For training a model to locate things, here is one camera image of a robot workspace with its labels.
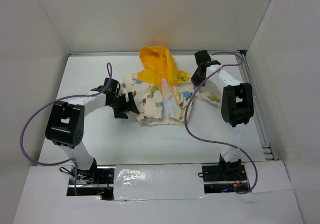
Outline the dinosaur print hooded baby jacket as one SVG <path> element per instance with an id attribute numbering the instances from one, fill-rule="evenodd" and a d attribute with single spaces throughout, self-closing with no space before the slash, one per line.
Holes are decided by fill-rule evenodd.
<path id="1" fill-rule="evenodd" d="M 133 95 L 139 111 L 137 121 L 149 126 L 184 124 L 196 89 L 191 74 L 177 68 L 164 46 L 143 47 L 139 57 L 144 69 L 124 75 L 122 82 L 122 90 Z"/>

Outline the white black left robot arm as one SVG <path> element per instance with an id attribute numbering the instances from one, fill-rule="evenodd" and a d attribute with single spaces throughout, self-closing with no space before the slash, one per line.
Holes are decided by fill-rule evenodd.
<path id="1" fill-rule="evenodd" d="M 84 120 L 88 114 L 105 106 L 113 109 L 116 119 L 127 119 L 128 112 L 140 114 L 133 93 L 124 93 L 117 80 L 105 78 L 103 85 L 91 89 L 85 97 L 55 101 L 45 130 L 46 139 L 75 161 L 81 178 L 87 183 L 94 183 L 99 171 L 96 160 L 83 143 Z"/>

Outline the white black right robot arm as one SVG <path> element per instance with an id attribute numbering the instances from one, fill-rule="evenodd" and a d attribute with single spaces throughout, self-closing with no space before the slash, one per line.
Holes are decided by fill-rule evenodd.
<path id="1" fill-rule="evenodd" d="M 219 104 L 221 116 L 228 124 L 228 141 L 219 158 L 218 174 L 231 179 L 241 166 L 240 137 L 254 115 L 253 92 L 250 83 L 243 83 L 212 60 L 206 50 L 194 54 L 197 69 L 191 77 L 195 92 L 205 100 Z"/>

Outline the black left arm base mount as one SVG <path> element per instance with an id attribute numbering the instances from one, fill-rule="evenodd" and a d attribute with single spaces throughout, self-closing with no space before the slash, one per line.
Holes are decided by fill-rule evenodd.
<path id="1" fill-rule="evenodd" d="M 67 196 L 98 196 L 102 200 L 114 199 L 115 166 L 98 166 L 92 176 L 78 171 L 75 182 L 75 168 L 60 167 L 59 171 L 69 176 Z"/>

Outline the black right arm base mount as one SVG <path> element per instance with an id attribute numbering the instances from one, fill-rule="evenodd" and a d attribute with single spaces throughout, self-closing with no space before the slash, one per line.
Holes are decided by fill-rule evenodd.
<path id="1" fill-rule="evenodd" d="M 198 177 L 203 179 L 205 193 L 229 193 L 235 188 L 245 192 L 250 188 L 244 165 L 229 173 L 220 172 L 217 165 L 203 165 Z"/>

